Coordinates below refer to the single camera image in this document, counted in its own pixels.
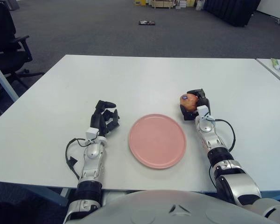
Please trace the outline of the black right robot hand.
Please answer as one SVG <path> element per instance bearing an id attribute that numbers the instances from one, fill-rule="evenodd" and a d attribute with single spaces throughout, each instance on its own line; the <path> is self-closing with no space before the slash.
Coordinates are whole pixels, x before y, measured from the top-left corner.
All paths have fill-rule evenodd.
<path id="1" fill-rule="evenodd" d="M 185 121 L 192 121 L 198 116 L 197 108 L 207 106 L 210 112 L 210 103 L 203 89 L 191 90 L 180 96 L 180 109 Z"/>

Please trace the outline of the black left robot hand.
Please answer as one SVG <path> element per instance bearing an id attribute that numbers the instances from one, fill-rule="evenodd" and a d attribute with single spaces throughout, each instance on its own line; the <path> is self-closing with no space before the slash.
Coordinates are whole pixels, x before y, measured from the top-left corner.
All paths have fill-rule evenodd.
<path id="1" fill-rule="evenodd" d="M 117 109 L 111 112 L 109 109 L 116 108 L 111 102 L 99 100 L 95 112 L 91 116 L 90 127 L 99 131 L 98 136 L 105 137 L 109 132 L 119 127 L 119 115 Z"/>

